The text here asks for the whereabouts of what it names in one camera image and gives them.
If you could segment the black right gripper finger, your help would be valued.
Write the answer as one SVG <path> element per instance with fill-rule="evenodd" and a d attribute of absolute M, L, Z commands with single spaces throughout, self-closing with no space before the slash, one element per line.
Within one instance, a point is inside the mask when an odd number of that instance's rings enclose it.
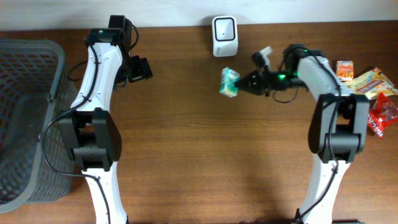
<path fill-rule="evenodd" d="M 263 77 L 261 70 L 254 70 L 250 74 L 240 78 L 234 83 L 235 86 L 258 86 L 262 84 Z"/>
<path fill-rule="evenodd" d="M 234 86 L 241 91 L 245 91 L 251 93 L 253 95 L 263 95 L 264 89 L 263 86 L 258 82 L 235 82 Z"/>

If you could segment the green small box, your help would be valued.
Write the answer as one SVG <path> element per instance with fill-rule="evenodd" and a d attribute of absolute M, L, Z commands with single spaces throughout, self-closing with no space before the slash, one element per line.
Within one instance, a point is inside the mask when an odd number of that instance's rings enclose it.
<path fill-rule="evenodd" d="M 238 88 L 235 87 L 234 84 L 239 80 L 239 78 L 240 74 L 229 67 L 222 69 L 219 93 L 230 98 L 237 96 Z"/>

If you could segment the orange small box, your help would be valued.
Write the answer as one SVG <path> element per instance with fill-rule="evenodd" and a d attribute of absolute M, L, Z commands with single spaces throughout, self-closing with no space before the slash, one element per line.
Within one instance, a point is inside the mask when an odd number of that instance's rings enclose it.
<path fill-rule="evenodd" d="M 353 61 L 338 60 L 336 62 L 336 76 L 342 82 L 350 82 L 354 78 Z"/>

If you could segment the yellow chips bag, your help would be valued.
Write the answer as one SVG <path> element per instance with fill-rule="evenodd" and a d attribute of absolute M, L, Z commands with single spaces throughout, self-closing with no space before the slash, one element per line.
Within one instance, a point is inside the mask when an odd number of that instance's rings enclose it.
<path fill-rule="evenodd" d="M 369 100 L 375 100 L 380 93 L 385 96 L 397 95 L 397 88 L 377 67 L 344 84 L 354 94 L 365 95 Z"/>

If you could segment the red snack bag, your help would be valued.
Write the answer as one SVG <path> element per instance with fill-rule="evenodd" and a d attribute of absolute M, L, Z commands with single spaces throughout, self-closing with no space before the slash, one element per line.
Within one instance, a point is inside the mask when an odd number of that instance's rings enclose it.
<path fill-rule="evenodd" d="M 384 139 L 385 129 L 397 122 L 397 106 L 384 94 L 380 93 L 374 106 L 369 110 L 368 127 Z"/>

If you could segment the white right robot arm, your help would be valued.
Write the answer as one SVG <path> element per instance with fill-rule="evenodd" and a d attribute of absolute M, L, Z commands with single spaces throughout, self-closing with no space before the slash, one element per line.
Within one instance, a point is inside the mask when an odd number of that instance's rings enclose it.
<path fill-rule="evenodd" d="M 306 88 L 316 101 L 308 129 L 313 168 L 303 204 L 292 223 L 332 223 L 343 177 L 366 142 L 369 100 L 337 77 L 321 50 L 290 44 L 279 68 L 271 70 L 266 47 L 252 55 L 256 70 L 235 82 L 253 95 L 274 96 L 289 88 Z"/>

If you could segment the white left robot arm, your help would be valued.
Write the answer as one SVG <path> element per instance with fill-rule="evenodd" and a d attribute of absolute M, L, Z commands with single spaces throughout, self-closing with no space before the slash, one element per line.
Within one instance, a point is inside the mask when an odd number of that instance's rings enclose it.
<path fill-rule="evenodd" d="M 89 186 L 97 223 L 129 221 L 117 177 L 122 139 L 110 104 L 120 83 L 153 77 L 148 60 L 131 55 L 138 39 L 137 28 L 125 16 L 112 15 L 106 28 L 92 29 L 81 87 L 70 109 L 57 119 L 67 155 Z"/>

